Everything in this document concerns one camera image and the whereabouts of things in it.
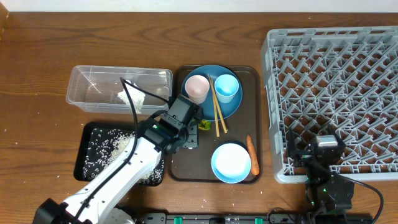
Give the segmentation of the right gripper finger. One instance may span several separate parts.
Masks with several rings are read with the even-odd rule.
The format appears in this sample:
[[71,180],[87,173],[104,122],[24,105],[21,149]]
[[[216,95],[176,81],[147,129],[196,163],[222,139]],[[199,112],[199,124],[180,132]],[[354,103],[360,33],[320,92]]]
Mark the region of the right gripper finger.
[[287,152],[296,152],[297,147],[295,143],[295,136],[292,128],[289,128],[289,138],[287,141]]
[[335,141],[337,142],[337,145],[344,145],[343,140],[336,134],[336,131],[332,128],[332,126],[330,124],[327,126],[327,132],[329,135],[334,136]]

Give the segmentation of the green snack wrapper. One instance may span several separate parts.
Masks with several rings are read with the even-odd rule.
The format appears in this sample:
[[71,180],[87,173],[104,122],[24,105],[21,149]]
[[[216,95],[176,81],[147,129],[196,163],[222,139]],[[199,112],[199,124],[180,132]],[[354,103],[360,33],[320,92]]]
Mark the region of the green snack wrapper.
[[211,122],[210,122],[210,121],[202,120],[202,121],[200,121],[200,123],[198,124],[198,128],[199,128],[200,130],[209,131],[209,130],[211,129]]

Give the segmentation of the light blue bowl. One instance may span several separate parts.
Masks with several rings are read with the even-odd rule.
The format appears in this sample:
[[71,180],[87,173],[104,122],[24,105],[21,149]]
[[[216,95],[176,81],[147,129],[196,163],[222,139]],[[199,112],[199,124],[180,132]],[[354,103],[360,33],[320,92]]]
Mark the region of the light blue bowl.
[[241,144],[225,143],[215,149],[211,169],[220,181],[237,184],[251,172],[251,158]]

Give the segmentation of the white napkin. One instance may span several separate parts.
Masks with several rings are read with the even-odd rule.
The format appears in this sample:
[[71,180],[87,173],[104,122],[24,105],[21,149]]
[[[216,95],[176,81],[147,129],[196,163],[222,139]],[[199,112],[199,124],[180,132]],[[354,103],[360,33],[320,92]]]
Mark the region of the white napkin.
[[[132,87],[131,85],[126,85],[128,89],[128,93],[131,97],[131,100],[134,104],[134,108],[137,114],[142,114],[142,107],[144,104],[144,100],[146,97],[146,94],[137,90],[136,88]],[[121,92],[118,93],[118,98],[123,101],[125,105],[130,106],[130,102],[127,97],[127,93],[125,90],[122,90]]]

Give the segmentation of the white rice pile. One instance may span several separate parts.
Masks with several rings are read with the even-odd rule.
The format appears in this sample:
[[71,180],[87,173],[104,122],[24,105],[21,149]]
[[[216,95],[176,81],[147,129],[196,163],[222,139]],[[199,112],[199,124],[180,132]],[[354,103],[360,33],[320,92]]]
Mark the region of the white rice pile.
[[92,130],[87,152],[83,156],[83,180],[93,180],[120,155],[133,136],[133,131],[120,129]]

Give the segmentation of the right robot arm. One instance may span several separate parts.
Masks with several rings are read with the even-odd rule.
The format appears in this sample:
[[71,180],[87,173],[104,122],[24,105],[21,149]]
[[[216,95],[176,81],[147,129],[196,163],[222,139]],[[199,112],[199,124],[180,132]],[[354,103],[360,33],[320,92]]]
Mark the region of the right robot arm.
[[295,143],[289,129],[287,152],[294,167],[305,169],[306,196],[312,208],[302,217],[302,223],[348,223],[346,211],[352,208],[354,184],[336,174],[329,167],[335,165],[344,153],[346,144],[331,126],[326,135],[320,135],[303,149]]

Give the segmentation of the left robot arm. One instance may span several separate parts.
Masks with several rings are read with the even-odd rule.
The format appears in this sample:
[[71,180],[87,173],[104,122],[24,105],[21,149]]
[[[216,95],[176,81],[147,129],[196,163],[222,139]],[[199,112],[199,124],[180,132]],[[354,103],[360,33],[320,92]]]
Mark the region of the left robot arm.
[[116,204],[160,162],[175,154],[188,132],[203,119],[203,108],[178,95],[169,110],[160,110],[135,124],[126,148],[88,185],[57,204],[47,199],[36,211],[34,223],[104,223]]

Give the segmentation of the grey dishwasher rack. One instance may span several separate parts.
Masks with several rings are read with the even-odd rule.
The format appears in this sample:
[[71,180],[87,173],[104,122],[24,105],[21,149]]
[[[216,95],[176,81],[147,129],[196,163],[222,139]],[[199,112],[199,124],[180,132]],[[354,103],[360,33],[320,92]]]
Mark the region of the grey dishwasher rack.
[[274,29],[261,47],[274,178],[305,181],[287,155],[331,126],[346,144],[333,172],[397,179],[397,27]]

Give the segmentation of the black waste tray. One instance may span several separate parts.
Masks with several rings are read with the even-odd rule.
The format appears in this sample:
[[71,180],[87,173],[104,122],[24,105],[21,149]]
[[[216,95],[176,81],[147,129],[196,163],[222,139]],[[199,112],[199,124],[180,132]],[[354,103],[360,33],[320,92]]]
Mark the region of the black waste tray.
[[105,121],[94,121],[86,124],[85,127],[83,128],[83,134],[81,137],[80,147],[78,150],[78,155],[75,163],[75,170],[73,173],[74,178],[76,180],[87,181],[83,180],[83,176],[81,174],[83,171],[83,156],[87,152],[88,141],[90,140],[90,135],[92,130],[94,130],[95,128],[120,129],[120,130],[134,132],[134,125],[131,123],[111,123]]

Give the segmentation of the right wooden chopstick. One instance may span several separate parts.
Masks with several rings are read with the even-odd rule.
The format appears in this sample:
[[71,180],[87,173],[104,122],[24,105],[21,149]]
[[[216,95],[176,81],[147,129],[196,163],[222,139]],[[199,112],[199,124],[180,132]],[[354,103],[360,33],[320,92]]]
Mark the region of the right wooden chopstick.
[[220,104],[219,104],[218,98],[217,98],[217,96],[216,96],[214,81],[213,81],[213,79],[212,79],[210,76],[209,76],[209,79],[210,79],[210,83],[211,83],[210,85],[211,85],[212,90],[213,90],[213,98],[215,99],[216,109],[217,109],[218,115],[219,115],[219,117],[220,117],[220,121],[221,121],[221,124],[222,124],[222,127],[223,127],[223,131],[224,131],[224,133],[226,134],[226,133],[228,133],[228,129],[227,129],[226,124],[225,124],[225,122],[224,122],[224,117],[223,117],[223,115],[222,115],[221,108],[220,108]]

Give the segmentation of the wooden chopstick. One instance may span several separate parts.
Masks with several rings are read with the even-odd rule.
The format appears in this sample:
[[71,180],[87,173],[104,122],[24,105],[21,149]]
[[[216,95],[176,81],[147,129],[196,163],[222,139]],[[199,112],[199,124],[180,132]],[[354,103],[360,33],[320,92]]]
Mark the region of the wooden chopstick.
[[213,109],[214,109],[214,116],[215,116],[215,127],[216,127],[216,137],[220,136],[220,129],[218,125],[218,112],[217,112],[217,107],[216,107],[216,96],[213,88],[213,80],[211,79],[210,75],[208,74],[208,80],[210,83],[210,90],[212,94],[212,99],[213,99]]
[[213,90],[213,98],[215,99],[216,109],[217,109],[218,115],[219,115],[219,117],[220,117],[220,121],[221,121],[221,124],[222,124],[222,127],[223,127],[223,131],[224,131],[224,133],[226,134],[226,133],[228,133],[228,129],[227,129],[226,124],[225,124],[225,122],[224,122],[224,117],[223,117],[223,115],[222,115],[221,108],[220,108],[220,104],[219,104],[218,98],[217,98],[217,96],[216,96],[214,81],[213,81],[213,79],[212,79],[210,76],[209,76],[209,79],[210,79],[210,83],[211,83],[210,85],[211,85],[212,90]]

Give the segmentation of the orange carrot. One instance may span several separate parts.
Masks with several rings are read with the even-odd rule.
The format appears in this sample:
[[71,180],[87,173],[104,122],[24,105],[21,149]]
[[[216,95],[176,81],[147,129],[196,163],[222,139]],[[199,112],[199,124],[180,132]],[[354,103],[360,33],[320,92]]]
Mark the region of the orange carrot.
[[246,144],[247,144],[249,157],[251,159],[251,174],[258,175],[260,173],[259,163],[258,163],[254,143],[252,141],[252,137],[249,134],[247,134],[247,136],[246,136]]

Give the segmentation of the pink cup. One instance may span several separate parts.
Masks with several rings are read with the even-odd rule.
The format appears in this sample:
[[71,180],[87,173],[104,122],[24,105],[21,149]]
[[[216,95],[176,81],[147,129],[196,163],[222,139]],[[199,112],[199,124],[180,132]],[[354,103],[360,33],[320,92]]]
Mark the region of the pink cup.
[[209,81],[202,75],[194,75],[185,82],[185,91],[196,104],[201,104],[206,100],[209,89]]

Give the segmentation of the light blue cup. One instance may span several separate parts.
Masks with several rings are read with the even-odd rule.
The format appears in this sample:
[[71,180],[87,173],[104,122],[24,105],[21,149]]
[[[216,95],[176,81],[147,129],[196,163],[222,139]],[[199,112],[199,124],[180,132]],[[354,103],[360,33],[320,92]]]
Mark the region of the light blue cup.
[[214,84],[216,95],[221,103],[229,103],[239,90],[238,79],[233,75],[220,75]]

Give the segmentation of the left wooden chopstick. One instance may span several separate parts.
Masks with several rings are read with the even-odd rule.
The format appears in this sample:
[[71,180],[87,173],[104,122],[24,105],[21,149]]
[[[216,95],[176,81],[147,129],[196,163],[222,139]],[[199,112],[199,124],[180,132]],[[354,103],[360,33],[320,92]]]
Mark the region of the left wooden chopstick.
[[216,127],[216,137],[220,136],[220,129],[218,125],[218,112],[217,112],[217,107],[216,107],[216,96],[213,88],[213,80],[211,79],[210,75],[208,74],[208,80],[210,83],[210,90],[212,94],[212,99],[213,99],[213,109],[214,109],[214,116],[215,116],[215,127]]

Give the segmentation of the clear plastic bin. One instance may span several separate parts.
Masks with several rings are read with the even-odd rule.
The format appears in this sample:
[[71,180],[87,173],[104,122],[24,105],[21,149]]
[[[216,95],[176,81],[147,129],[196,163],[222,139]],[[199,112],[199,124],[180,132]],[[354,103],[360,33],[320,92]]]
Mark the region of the clear plastic bin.
[[173,74],[168,69],[77,65],[66,101],[90,113],[131,114],[120,78],[166,100],[172,96]]

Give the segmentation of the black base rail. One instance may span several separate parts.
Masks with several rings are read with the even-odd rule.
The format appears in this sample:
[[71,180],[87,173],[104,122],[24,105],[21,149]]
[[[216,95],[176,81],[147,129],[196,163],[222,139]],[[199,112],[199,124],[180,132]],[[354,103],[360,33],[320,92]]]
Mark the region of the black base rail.
[[200,215],[147,213],[136,219],[137,224],[308,224],[308,223],[346,223],[371,224],[370,215],[302,215],[274,211],[267,215]]

